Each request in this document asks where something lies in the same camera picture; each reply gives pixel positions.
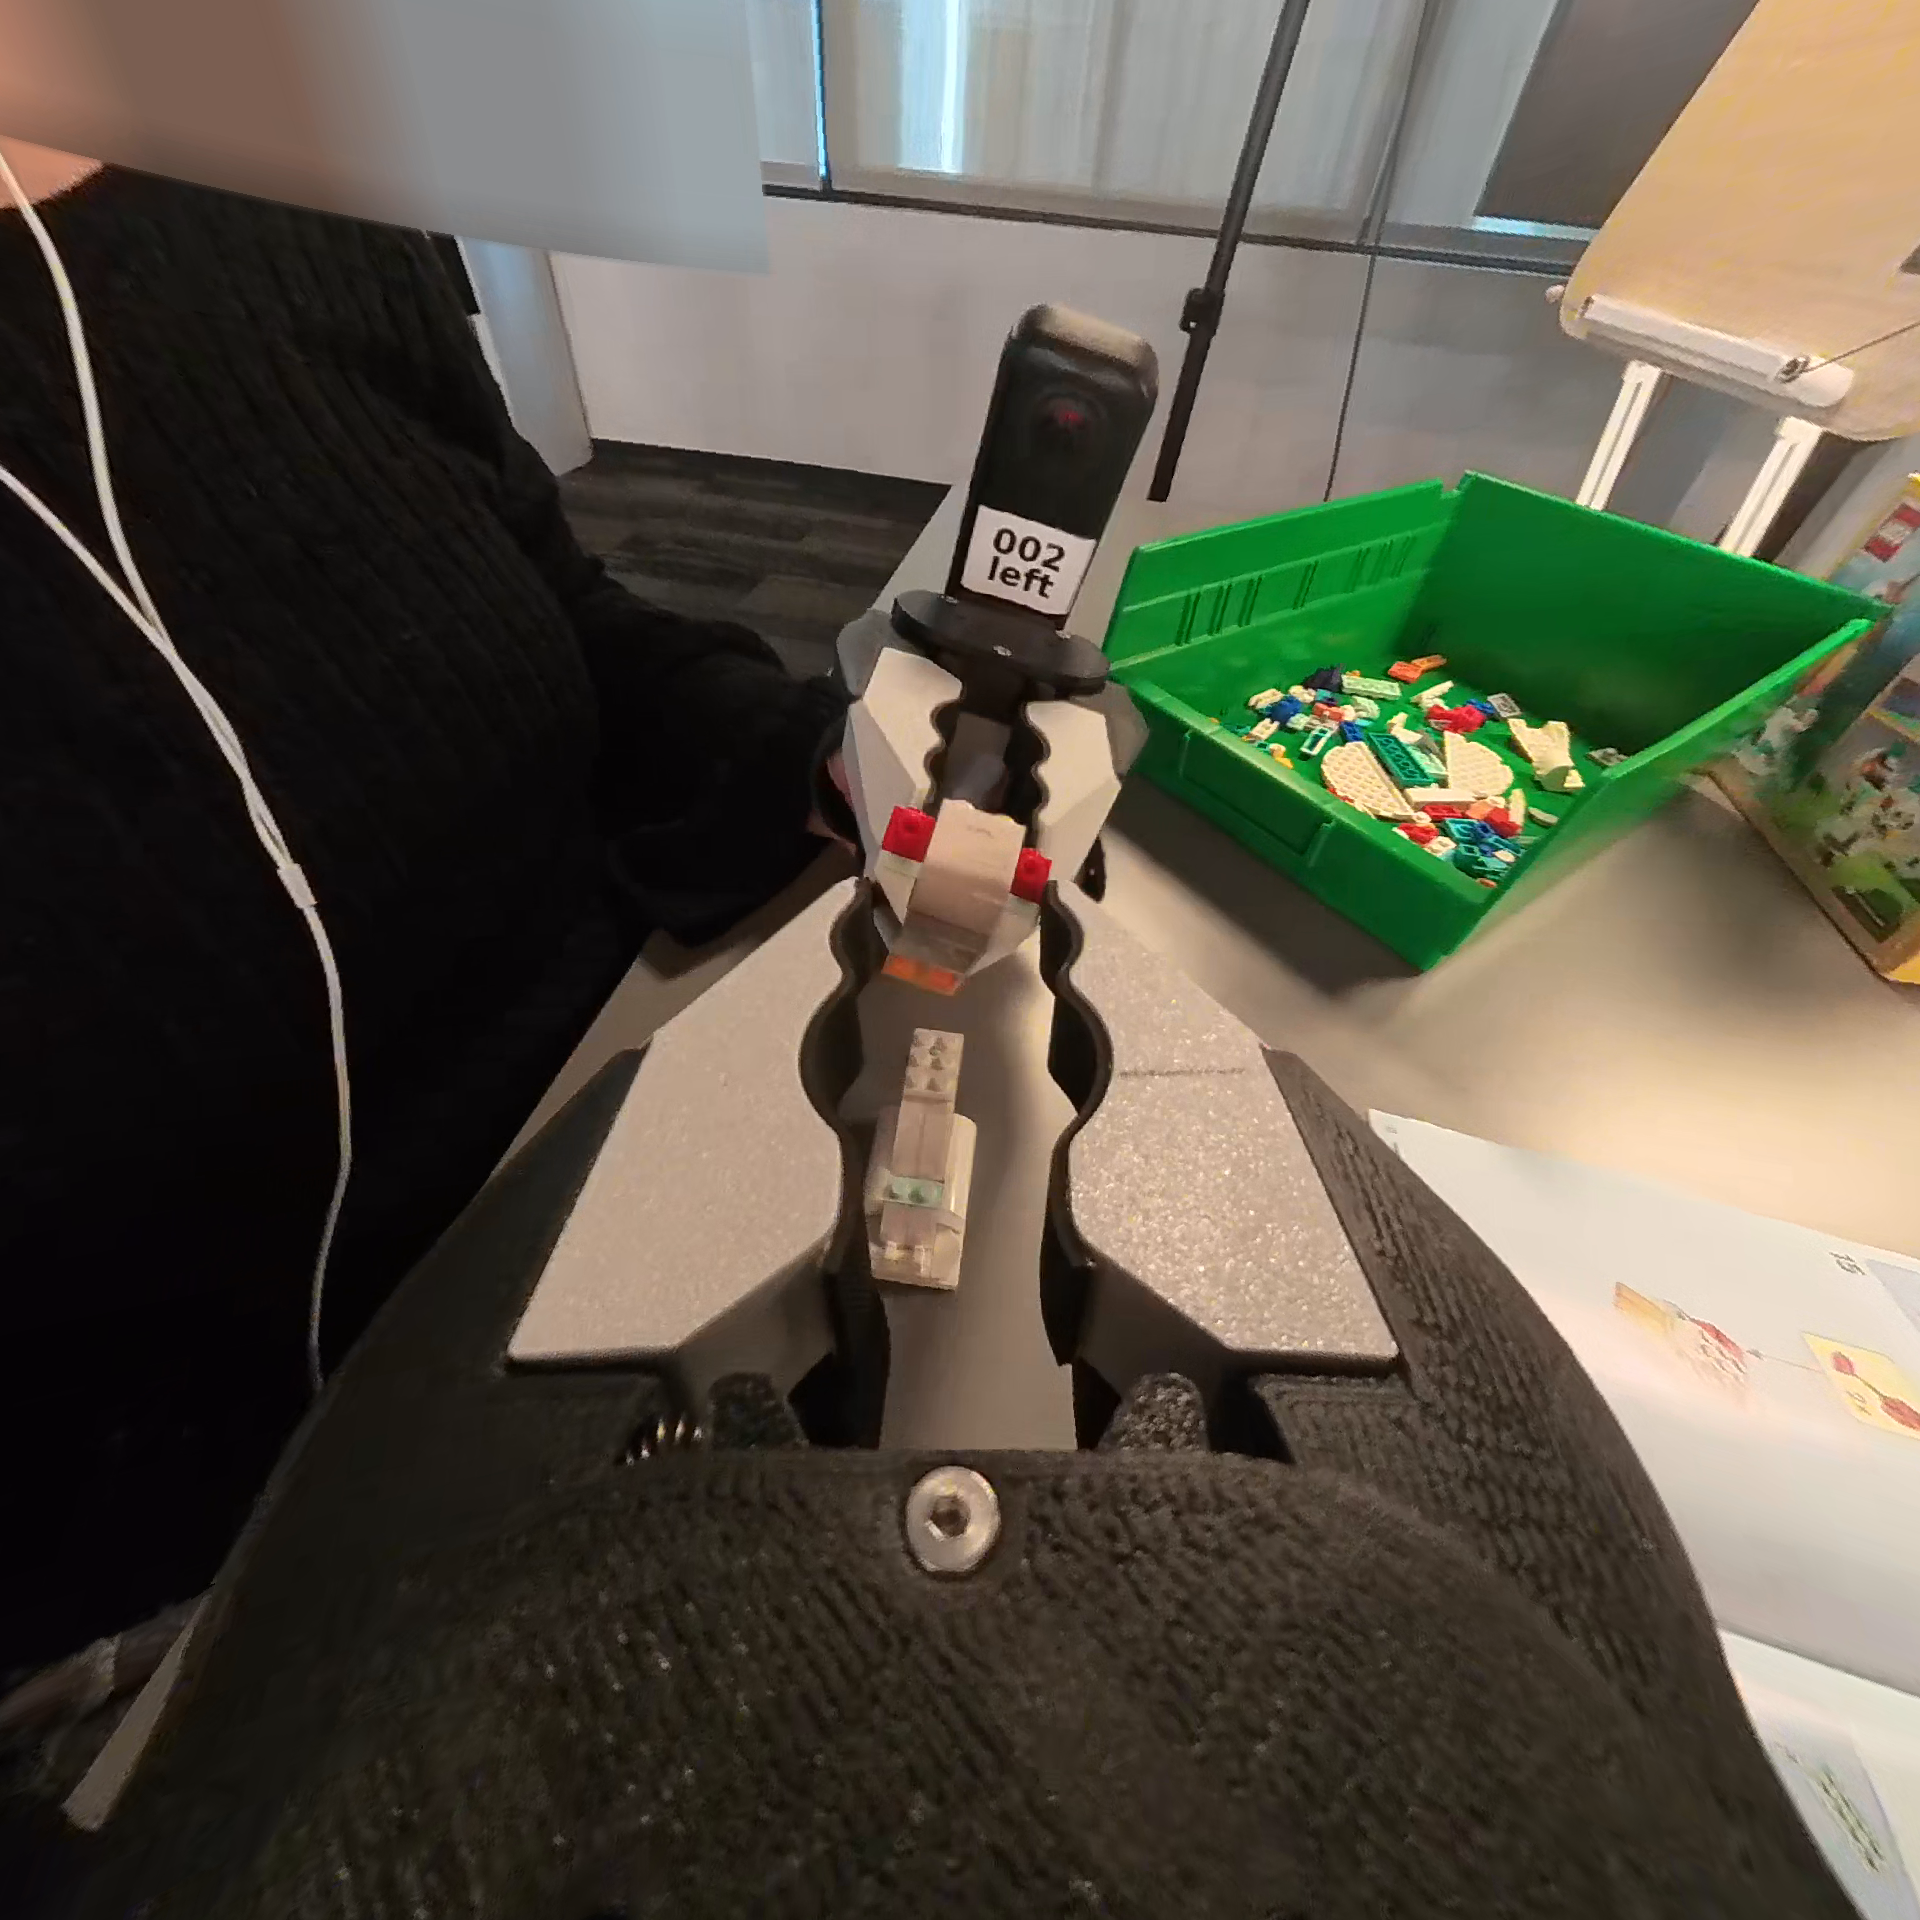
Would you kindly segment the yellow lego set box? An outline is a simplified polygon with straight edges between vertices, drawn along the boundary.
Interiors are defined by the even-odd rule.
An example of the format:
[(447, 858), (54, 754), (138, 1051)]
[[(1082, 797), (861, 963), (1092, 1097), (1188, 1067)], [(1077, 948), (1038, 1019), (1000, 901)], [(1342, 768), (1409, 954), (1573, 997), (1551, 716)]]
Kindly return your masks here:
[(1711, 768), (1735, 811), (1888, 984), (1917, 980), (1917, 476), (1829, 577), (1871, 610)]

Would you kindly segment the large dark display screen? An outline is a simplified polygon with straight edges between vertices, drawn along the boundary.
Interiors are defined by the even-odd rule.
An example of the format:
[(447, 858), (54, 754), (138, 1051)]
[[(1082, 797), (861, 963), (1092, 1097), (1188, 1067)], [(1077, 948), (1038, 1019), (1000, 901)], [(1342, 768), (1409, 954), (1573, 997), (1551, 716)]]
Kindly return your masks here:
[(1751, 2), (1558, 2), (1476, 217), (1599, 229), (1751, 12)]

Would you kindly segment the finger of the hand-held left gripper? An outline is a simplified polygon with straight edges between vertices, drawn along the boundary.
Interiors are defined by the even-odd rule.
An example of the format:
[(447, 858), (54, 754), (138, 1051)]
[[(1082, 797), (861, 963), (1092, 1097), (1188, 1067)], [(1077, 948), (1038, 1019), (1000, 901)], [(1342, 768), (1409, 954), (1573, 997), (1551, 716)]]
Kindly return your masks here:
[(914, 882), (938, 808), (938, 716), (961, 698), (951, 672), (901, 643), (886, 612), (864, 612), (837, 641), (853, 706), (841, 747), (864, 874)]
[(1126, 690), (1032, 701), (1031, 708), (1031, 731), (1039, 744), (1034, 848), (1050, 879), (1074, 879), (1145, 747), (1148, 727)]

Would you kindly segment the person's black sweater torso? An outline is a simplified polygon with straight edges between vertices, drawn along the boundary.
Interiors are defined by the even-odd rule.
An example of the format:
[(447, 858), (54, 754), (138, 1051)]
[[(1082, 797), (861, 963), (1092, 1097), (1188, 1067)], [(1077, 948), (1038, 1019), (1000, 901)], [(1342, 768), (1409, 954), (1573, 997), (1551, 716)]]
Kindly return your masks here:
[(436, 244), (5, 157), (12, 1679), (206, 1589), (655, 931), (572, 619), (623, 584)]

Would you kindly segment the pile of loose lego pieces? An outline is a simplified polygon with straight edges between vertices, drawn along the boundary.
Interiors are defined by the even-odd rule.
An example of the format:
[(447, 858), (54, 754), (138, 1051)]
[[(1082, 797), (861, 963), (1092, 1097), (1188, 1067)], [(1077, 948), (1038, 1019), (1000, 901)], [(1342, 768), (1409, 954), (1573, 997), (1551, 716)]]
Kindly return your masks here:
[(1625, 765), (1503, 690), (1458, 685), (1441, 656), (1316, 665), (1246, 696), (1222, 730), (1481, 891), (1513, 881), (1575, 801)]

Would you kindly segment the window with metal frame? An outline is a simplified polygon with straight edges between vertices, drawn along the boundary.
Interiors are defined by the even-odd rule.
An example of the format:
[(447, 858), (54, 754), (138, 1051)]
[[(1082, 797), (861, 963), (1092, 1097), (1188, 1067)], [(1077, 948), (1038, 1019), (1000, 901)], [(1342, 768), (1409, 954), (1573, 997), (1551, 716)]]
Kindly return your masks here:
[[(1471, 229), (1568, 4), (1310, 2), (1246, 232), (1336, 248)], [(1212, 233), (1277, 2), (829, 2), (832, 187)]]

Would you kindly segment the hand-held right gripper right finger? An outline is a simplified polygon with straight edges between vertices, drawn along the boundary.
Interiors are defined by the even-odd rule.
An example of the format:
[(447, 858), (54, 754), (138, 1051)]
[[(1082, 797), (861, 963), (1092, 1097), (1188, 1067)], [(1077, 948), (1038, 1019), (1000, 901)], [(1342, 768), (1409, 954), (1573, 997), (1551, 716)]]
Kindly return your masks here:
[(1399, 1361), (1305, 1125), (1258, 1039), (1074, 884), (1048, 889), (1039, 1307), (1054, 1357), (1124, 1396), (1183, 1376), (1222, 1408), (1258, 1376)]

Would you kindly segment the light wooden side table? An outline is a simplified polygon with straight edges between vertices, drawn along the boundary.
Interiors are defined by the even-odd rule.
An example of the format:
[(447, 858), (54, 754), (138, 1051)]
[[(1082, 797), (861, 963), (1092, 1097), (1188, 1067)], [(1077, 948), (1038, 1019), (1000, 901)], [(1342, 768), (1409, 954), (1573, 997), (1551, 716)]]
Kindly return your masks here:
[(1668, 379), (1775, 418), (1719, 537), (1737, 555), (1822, 434), (1914, 434), (1914, 85), (1914, 2), (1752, 7), (1558, 293), (1566, 337), (1623, 360), (1578, 508), (1607, 508)]

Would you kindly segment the white lego head with red studs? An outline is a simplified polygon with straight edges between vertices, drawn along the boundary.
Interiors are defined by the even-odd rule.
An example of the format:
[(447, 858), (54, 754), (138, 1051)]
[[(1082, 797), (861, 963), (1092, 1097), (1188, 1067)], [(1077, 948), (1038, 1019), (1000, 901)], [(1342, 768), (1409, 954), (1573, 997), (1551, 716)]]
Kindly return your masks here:
[(1050, 861), (1016, 821), (946, 801), (894, 808), (871, 875), (890, 927), (879, 972), (952, 997), (1038, 931)]

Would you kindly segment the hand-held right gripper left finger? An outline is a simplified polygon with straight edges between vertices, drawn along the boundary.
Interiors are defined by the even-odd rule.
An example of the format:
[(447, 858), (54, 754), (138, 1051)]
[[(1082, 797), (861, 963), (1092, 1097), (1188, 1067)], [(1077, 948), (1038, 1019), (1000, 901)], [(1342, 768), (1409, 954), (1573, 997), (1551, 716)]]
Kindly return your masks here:
[(871, 884), (837, 882), (615, 1061), (511, 1371), (648, 1375), (698, 1408), (725, 1376), (791, 1392), (828, 1363), (853, 1410), (882, 1408), (844, 1117), (874, 954)]

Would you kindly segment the black stand pole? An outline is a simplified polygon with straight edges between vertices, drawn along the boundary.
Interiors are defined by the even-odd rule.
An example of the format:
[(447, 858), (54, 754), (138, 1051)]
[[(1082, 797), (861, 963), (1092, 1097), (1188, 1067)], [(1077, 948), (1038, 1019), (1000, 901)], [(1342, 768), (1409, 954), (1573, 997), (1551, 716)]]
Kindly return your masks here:
[(1280, 116), (1281, 93), (1298, 56), (1310, 2), (1284, 2), (1270, 34), (1255, 105), (1246, 122), (1238, 156), (1232, 175), (1229, 196), (1212, 248), (1205, 280), (1183, 299), (1181, 333), (1183, 360), (1172, 387), (1167, 418), (1160, 432), (1158, 455), (1148, 480), (1145, 498), (1166, 504), (1183, 455), (1193, 407), (1208, 367), (1212, 348), (1220, 327), (1232, 265), (1246, 233), (1256, 194), (1264, 156)]

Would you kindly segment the open instruction booklet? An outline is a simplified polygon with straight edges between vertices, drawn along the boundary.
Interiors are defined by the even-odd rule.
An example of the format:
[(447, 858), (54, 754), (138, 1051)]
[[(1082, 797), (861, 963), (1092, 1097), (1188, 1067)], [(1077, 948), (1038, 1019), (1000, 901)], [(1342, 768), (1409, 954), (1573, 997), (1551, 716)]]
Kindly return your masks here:
[(1914, 1915), (1914, 1263), (1421, 1121), (1372, 1123), (1599, 1387), (1855, 1912)]

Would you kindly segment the white lego body assembly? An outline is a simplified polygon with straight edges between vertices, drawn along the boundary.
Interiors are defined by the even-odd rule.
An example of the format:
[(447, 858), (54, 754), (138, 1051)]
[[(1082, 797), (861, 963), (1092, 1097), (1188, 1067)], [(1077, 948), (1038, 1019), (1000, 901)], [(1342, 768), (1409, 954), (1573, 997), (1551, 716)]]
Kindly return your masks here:
[(841, 1266), (861, 1257), (879, 1287), (958, 1292), (968, 1237), (976, 1123), (960, 1112), (967, 1040), (917, 1026), (882, 1089), (858, 1073), (844, 1097), (853, 1196)]

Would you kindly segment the green plastic bin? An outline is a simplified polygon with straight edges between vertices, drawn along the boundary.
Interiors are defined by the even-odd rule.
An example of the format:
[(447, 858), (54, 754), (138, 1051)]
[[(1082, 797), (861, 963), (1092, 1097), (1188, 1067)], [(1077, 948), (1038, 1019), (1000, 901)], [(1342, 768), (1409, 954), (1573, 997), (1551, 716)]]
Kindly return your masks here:
[[(1878, 621), (1855, 593), (1466, 474), (1142, 545), (1105, 653), (1145, 723), (1136, 785), (1431, 969), (1639, 827)], [(1414, 656), (1440, 656), (1449, 705), (1505, 698), (1570, 731), (1566, 795), (1538, 786), (1501, 716), (1476, 731), (1549, 811), (1498, 881), (1330, 793), (1332, 752), (1292, 744), (1277, 761), (1248, 738), (1264, 689), (1332, 665), (1383, 680)]]

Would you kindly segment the person's left forearm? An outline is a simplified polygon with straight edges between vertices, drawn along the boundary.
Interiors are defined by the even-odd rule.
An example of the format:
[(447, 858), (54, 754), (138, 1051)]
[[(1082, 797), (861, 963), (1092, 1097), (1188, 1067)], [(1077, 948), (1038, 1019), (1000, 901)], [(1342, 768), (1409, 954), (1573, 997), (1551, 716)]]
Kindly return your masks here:
[(655, 608), (618, 584), (572, 610), (597, 705), (591, 803), (644, 931), (704, 947), (828, 850), (818, 808), (845, 733), (837, 680), (796, 674), (753, 631)]

